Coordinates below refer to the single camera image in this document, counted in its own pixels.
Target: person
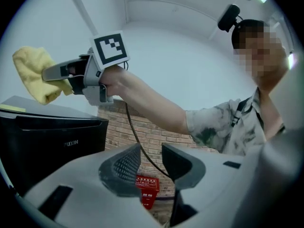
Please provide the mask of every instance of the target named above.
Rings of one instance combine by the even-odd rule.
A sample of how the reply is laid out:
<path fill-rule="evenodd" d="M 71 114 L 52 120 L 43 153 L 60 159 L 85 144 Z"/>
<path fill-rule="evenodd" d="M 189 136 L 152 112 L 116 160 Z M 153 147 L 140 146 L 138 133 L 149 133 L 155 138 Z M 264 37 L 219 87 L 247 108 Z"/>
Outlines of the person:
<path fill-rule="evenodd" d="M 269 93 L 289 67 L 281 41 L 262 21 L 241 21 L 232 33 L 232 46 L 257 85 L 239 111 L 239 99 L 209 109 L 185 111 L 119 66 L 106 68 L 100 82 L 107 86 L 108 95 L 119 95 L 160 128 L 190 134 L 199 146 L 244 156 L 251 146 L 284 131 Z"/>

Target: bag strap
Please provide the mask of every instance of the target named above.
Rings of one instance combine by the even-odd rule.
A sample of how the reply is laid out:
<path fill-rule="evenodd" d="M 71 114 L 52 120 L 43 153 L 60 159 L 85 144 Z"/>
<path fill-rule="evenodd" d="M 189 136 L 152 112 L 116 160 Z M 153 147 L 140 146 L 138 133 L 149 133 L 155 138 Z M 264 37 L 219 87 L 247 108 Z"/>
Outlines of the bag strap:
<path fill-rule="evenodd" d="M 247 98 L 246 100 L 243 100 L 243 101 L 241 101 L 240 103 L 238 103 L 237 111 L 236 111 L 236 114 L 235 114 L 234 117 L 233 117 L 233 121 L 232 121 L 232 124 L 231 124 L 232 127 L 234 127 L 234 125 L 238 123 L 239 117 L 237 117 L 237 113 L 238 113 L 238 112 L 240 112 L 240 113 L 242 112 L 243 108 L 245 107 L 245 105 L 246 105 L 246 103 L 247 103 L 247 101 L 248 101 L 249 99 L 250 99 L 250 97 Z"/>

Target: black mesh grille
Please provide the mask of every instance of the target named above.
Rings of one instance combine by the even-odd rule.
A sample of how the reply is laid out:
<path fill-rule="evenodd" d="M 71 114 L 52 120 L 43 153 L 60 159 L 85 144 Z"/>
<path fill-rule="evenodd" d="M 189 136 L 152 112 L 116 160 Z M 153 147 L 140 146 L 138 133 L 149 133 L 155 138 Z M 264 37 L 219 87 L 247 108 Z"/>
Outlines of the black mesh grille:
<path fill-rule="evenodd" d="M 114 163 L 114 172 L 125 182 L 135 183 L 140 163 L 140 154 L 137 151 L 132 151 Z"/>
<path fill-rule="evenodd" d="M 100 166 L 100 180 L 117 196 L 140 197 L 141 191 L 135 186 L 136 174 L 140 164 L 140 144 L 132 144 Z"/>

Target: red box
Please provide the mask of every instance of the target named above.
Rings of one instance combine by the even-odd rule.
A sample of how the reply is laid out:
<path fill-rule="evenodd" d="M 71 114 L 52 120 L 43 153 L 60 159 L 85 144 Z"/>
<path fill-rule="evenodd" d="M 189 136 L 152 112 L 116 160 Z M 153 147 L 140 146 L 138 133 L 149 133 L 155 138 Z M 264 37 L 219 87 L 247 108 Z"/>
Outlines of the red box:
<path fill-rule="evenodd" d="M 151 209 L 157 193 L 160 191 L 158 178 L 136 176 L 136 186 L 142 190 L 142 205 Z"/>

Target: black hair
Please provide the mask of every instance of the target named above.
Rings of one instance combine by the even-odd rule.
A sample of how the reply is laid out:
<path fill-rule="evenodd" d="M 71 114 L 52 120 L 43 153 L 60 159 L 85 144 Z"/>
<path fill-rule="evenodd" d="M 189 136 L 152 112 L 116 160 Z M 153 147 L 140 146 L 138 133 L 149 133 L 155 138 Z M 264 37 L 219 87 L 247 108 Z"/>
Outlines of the black hair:
<path fill-rule="evenodd" d="M 252 36 L 258 37 L 259 32 L 264 32 L 264 27 L 268 27 L 268 25 L 261 20 L 255 19 L 245 19 L 239 22 L 231 36 L 232 46 L 234 49 L 240 49 L 240 44 L 245 43 L 243 40 L 244 37 L 240 37 L 240 33 L 250 32 Z"/>

